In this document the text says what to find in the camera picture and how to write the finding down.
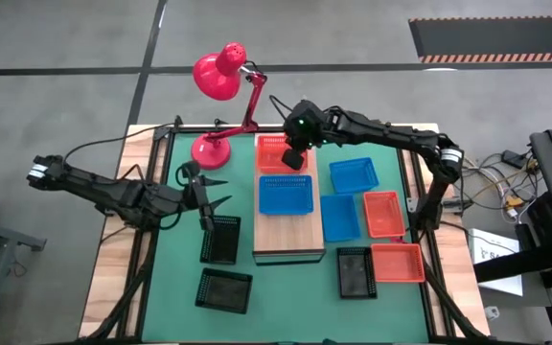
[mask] red plastic basket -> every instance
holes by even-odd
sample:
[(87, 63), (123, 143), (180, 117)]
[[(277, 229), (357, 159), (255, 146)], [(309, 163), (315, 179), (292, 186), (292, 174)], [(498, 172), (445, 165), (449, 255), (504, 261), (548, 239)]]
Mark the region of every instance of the red plastic basket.
[(363, 194), (363, 208), (371, 238), (398, 237), (405, 233), (396, 192), (366, 192)]
[(422, 283), (426, 280), (421, 246), (416, 243), (372, 244), (372, 262), (377, 282)]
[(262, 173), (301, 173), (307, 165), (307, 155), (302, 153), (302, 169), (296, 171), (283, 163), (283, 153), (290, 149), (285, 142), (285, 135), (260, 135), (257, 142), (257, 167)]

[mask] yellow black striped tape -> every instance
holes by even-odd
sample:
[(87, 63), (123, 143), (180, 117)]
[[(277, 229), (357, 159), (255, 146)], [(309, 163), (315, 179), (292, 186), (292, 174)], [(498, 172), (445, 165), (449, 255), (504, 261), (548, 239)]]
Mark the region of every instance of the yellow black striped tape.
[(437, 21), (437, 20), (513, 20), (513, 19), (551, 19), (552, 15), (523, 15), (523, 16), (502, 16), (502, 17), (446, 17), (446, 18), (411, 18), (408, 22), (415, 21)]
[(422, 63), (545, 62), (552, 61), (552, 53), (436, 55), (419, 57), (419, 59)]

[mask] black floor mat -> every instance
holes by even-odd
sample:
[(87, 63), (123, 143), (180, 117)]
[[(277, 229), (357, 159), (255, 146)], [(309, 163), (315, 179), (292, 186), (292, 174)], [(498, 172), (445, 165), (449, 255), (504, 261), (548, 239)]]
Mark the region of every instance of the black floor mat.
[(552, 61), (552, 16), (408, 22), (421, 62)]

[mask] white paper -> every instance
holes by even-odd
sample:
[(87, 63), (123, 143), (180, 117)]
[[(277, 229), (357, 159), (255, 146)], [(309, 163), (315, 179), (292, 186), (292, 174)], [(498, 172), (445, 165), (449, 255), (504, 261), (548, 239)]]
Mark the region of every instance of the white paper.
[[(488, 233), (486, 231), (471, 229), (471, 234), (474, 237), (472, 241), (472, 259), (475, 264), (486, 262), (488, 260), (498, 258), (501, 256), (507, 256), (513, 254), (506, 248), (511, 249), (513, 252), (518, 253), (518, 241), (505, 238), (503, 236)], [(490, 288), (506, 293), (511, 293), (517, 296), (523, 296), (523, 284), (521, 282), (521, 276), (499, 279), (491, 282), (484, 282), (478, 284), (482, 288)]]

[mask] wooden table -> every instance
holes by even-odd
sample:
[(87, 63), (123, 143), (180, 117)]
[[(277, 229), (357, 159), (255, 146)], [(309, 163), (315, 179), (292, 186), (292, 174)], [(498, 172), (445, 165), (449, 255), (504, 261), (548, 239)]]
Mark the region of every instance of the wooden table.
[[(407, 124), (418, 129), (430, 129), (438, 131), (436, 124)], [(152, 125), (136, 125), (130, 126), (128, 133), (135, 133)], [(150, 147), (152, 145), (152, 130), (131, 137), (125, 141), (121, 163), (119, 165), (118, 174), (126, 172), (134, 164), (138, 164), (143, 171), (146, 170)], [(159, 152), (157, 169), (155, 171), (155, 180), (160, 178), (161, 167), (163, 163), (164, 153)], [(410, 155), (404, 152), (404, 161), (406, 171), (408, 173), (408, 184), (412, 196), (418, 195), (417, 186), (415, 185), (414, 176), (410, 163)], [(421, 160), (421, 168), (427, 190), (431, 183), (432, 175), (427, 169), (423, 160)], [(130, 178), (138, 178), (137, 174), (132, 174)], [(453, 196), (453, 190), (450, 188), (446, 196)], [(461, 224), (461, 219), (455, 215), (443, 215), (442, 220)], [(123, 226), (118, 218), (109, 218), (106, 220), (103, 228), (103, 236), (107, 236), (112, 232), (120, 229)], [(470, 319), (473, 325), (483, 334), (489, 334), (489, 325), (485, 318), (485, 312), (478, 291), (478, 285), (474, 276), (472, 267), (472, 259), (466, 240), (466, 235), (463, 231), (451, 226), (442, 225), (435, 232), (438, 243), (438, 251), (444, 278), (447, 285), (447, 290), (461, 311)], [(149, 241), (143, 241), (144, 245), (148, 245)], [(101, 247), (97, 255), (95, 270), (91, 280), (88, 298), (84, 309), (84, 315), (80, 325), (79, 336), (87, 336), (94, 332), (102, 323), (104, 318), (110, 313), (116, 302), (123, 294), (125, 287), (125, 279), (127, 276), (127, 266), (129, 263), (129, 255), (131, 245), (133, 243), (133, 230), (126, 230), (122, 233), (110, 238)], [(427, 253), (427, 245), (424, 240), (422, 247), (425, 249), (425, 257), (430, 260)], [(144, 258), (146, 250), (141, 253), (141, 259)], [(432, 311), (436, 322), (437, 334), (445, 334), (440, 303), (436, 295), (430, 289), (430, 300)], [(126, 331), (129, 335), (133, 334), (135, 320), (137, 316), (137, 304), (140, 296), (140, 290), (136, 293), (131, 305), (131, 313), (128, 319)], [(457, 329), (457, 335), (463, 336)]]

